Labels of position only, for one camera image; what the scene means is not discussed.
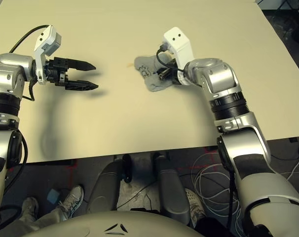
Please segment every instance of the person's leg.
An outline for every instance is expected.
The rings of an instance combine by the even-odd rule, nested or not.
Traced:
[[[103,169],[91,193],[87,213],[116,210],[120,182],[122,179],[126,183],[131,181],[131,167],[131,157],[125,154],[122,159],[111,162]]]
[[[74,212],[80,207],[84,200],[84,189],[78,185],[72,188],[63,202],[50,213],[42,216],[34,222],[34,227],[41,229],[61,221],[72,218]]]
[[[190,206],[178,173],[172,167],[170,160],[160,153],[154,154],[153,167],[158,178],[161,213],[188,225]]]
[[[60,202],[53,211],[38,220],[35,220],[36,216],[32,216],[31,213],[32,209],[34,210],[35,208],[28,206],[27,210],[23,211],[23,215],[19,220],[14,221],[0,230],[0,237],[20,237],[32,231],[37,231],[46,226],[70,219],[82,204],[83,199],[83,188],[81,186],[75,186],[63,202]]]
[[[37,200],[34,197],[27,197],[21,209],[21,217],[0,230],[0,237],[20,237],[34,231],[33,225],[38,212]]]
[[[205,237],[234,237],[217,219],[206,217],[202,203],[198,195],[186,189],[190,204],[191,223],[194,229]]]
[[[205,237],[235,237],[217,219],[211,217],[200,219],[194,229]]]

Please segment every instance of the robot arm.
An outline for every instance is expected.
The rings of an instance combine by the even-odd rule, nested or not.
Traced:
[[[70,81],[68,68],[81,71],[96,69],[87,62],[54,58],[46,60],[61,44],[61,36],[53,26],[48,26],[38,37],[35,60],[31,56],[5,53],[0,55],[0,204],[4,191],[7,169],[19,164],[22,155],[23,137],[18,130],[20,101],[25,82],[29,82],[31,100],[34,100],[32,86],[38,81],[47,81],[66,90],[92,90],[98,86],[83,80]]]
[[[163,43],[182,70],[178,70],[179,83],[201,86],[209,101],[220,133],[217,144],[222,163],[234,174],[244,232],[299,236],[299,194],[270,167],[269,147],[234,70],[220,59],[193,59],[189,39],[177,27],[165,33]]]

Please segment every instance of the gray fabric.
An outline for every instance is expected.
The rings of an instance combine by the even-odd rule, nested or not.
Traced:
[[[161,53],[159,59],[164,63],[171,61],[170,55],[166,53]],[[141,73],[145,85],[150,91],[164,90],[173,84],[171,80],[161,81],[159,79],[156,72],[164,66],[158,62],[156,55],[151,57],[137,57],[134,60],[134,67]]]
[[[58,207],[36,221],[34,221],[34,218],[31,215],[24,215],[0,230],[0,237],[21,237],[27,233],[37,231],[46,226],[65,220],[66,218],[63,211]]]

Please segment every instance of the gray pants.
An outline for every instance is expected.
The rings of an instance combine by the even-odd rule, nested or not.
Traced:
[[[65,220],[62,210],[58,207],[37,220],[32,215],[23,215],[20,219],[0,230],[0,237],[20,237]]]

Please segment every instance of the metal arm segment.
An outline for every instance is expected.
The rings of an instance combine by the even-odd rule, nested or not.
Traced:
[[[216,58],[193,60],[189,39],[177,27],[165,33],[163,43],[178,68],[186,62],[177,75],[180,84],[201,86],[209,101],[221,133],[222,163],[234,173],[244,232],[252,237],[299,237],[299,194],[270,167],[269,147],[232,67]]]

